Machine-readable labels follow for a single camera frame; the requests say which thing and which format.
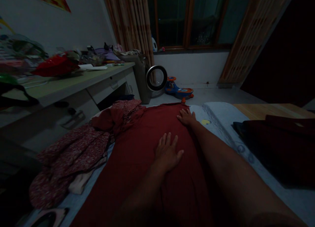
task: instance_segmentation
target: glass pane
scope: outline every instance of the glass pane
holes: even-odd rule
[[[163,80],[164,80],[164,74],[162,70],[160,69],[155,69],[150,74],[150,83],[153,86],[160,86],[163,83]]]
[[[157,0],[160,47],[183,45],[185,10],[186,0]]]
[[[211,45],[222,12],[224,0],[195,0],[190,45]]]
[[[155,28],[155,11],[154,11],[154,0],[148,0],[149,5],[149,16],[150,16],[150,28],[152,37],[157,40],[157,32]]]
[[[249,0],[229,0],[220,31],[219,44],[233,44]]]

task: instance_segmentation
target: wooden bed frame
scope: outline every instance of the wooden bed frame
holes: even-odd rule
[[[265,120],[266,115],[293,119],[314,119],[315,114],[293,104],[234,104],[250,120]]]

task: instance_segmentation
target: orange wheel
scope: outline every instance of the orange wheel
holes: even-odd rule
[[[167,80],[168,80],[168,81],[175,81],[175,80],[176,80],[176,77],[167,77]]]

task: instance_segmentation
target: bag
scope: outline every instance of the bag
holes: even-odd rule
[[[17,100],[17,99],[12,99],[12,98],[7,98],[4,96],[0,96],[0,107],[12,107],[12,106],[21,106],[21,107],[30,107],[36,104],[39,104],[39,101],[31,97],[29,94],[27,94],[25,88],[21,85],[14,85],[11,83],[5,83],[5,82],[0,82],[0,95],[3,93],[6,93],[12,89],[18,89],[20,91],[24,92],[24,95],[27,97],[27,101],[22,101],[22,100]]]

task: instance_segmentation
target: hand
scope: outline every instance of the hand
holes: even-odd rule
[[[181,121],[183,125],[190,125],[193,121],[196,121],[195,112],[191,114],[189,109],[187,110],[181,109],[179,113],[181,116],[178,115],[177,118],[179,121]]]
[[[171,133],[166,133],[160,138],[155,153],[154,165],[163,174],[172,170],[180,161],[183,156],[184,150],[180,150],[177,154],[175,152],[178,136],[175,136],[171,144]]]

